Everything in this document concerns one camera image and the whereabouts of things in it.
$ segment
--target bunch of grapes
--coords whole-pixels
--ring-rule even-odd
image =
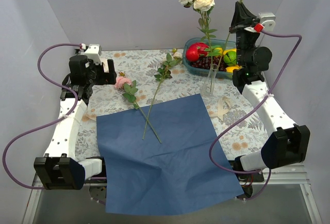
[[[218,65],[220,58],[221,58],[221,56],[213,57],[213,64]],[[197,61],[192,62],[191,66],[193,68],[210,69],[211,57],[202,57],[202,58],[198,59]],[[225,72],[226,67],[227,67],[227,64],[223,60],[221,60],[220,66],[219,66],[219,71],[224,71]]]

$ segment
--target fruit basket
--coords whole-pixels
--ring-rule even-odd
[[[209,72],[208,69],[202,69],[202,68],[192,67],[191,66],[192,65],[192,62],[188,61],[187,58],[186,58],[186,51],[187,51],[187,49],[191,45],[193,45],[194,43],[200,42],[200,40],[201,40],[200,38],[192,38],[192,39],[190,39],[190,40],[188,40],[186,42],[185,47],[184,47],[184,52],[183,52],[183,63],[184,63],[184,65],[187,68],[187,70],[188,70],[189,73],[194,74],[194,75],[199,75],[199,76],[205,76],[205,77],[207,77],[208,72]],[[215,45],[224,46],[225,41],[223,41],[223,40],[217,40],[217,39],[211,39],[211,43],[212,43],[212,46],[215,46]],[[231,42],[231,41],[228,41],[227,42],[226,50],[235,49],[235,48],[236,48],[235,42]],[[232,73],[228,73],[228,72],[219,71],[219,72],[217,72],[216,78],[229,78],[229,79],[232,79],[233,78],[233,74]]]

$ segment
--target vase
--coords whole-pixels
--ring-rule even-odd
[[[208,76],[201,87],[202,96],[209,97],[213,95],[217,72],[218,72],[218,65],[211,64],[210,71],[208,72]]]

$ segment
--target red fruit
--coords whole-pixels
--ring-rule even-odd
[[[197,47],[190,47],[186,51],[186,58],[188,61],[195,62],[199,57]]]
[[[203,54],[202,56],[207,56],[207,51],[204,51],[205,48],[209,48],[207,44],[204,42],[197,42],[192,44],[189,48],[196,47],[198,50],[198,54]]]

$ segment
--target white wall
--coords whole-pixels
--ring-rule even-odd
[[[199,14],[178,0],[48,0],[71,42],[100,43],[105,50],[183,47]],[[235,0],[215,0],[211,26],[226,39]],[[244,0],[253,12],[275,12],[282,0]]]
[[[37,71],[39,54],[48,46],[68,42],[47,0],[1,0],[0,153],[10,139],[58,116],[60,89]],[[68,49],[45,56],[42,68],[62,81],[68,73]],[[7,162],[13,174],[31,184],[34,158],[43,154],[54,128],[21,138],[12,146]],[[21,223],[30,190],[14,184],[0,166],[0,222]]]
[[[276,13],[277,34],[299,33],[303,40],[277,87],[275,96],[299,125],[311,131],[305,166],[324,223],[330,220],[330,5],[329,0],[283,0]],[[267,80],[272,84],[296,39],[262,41],[273,52]]]

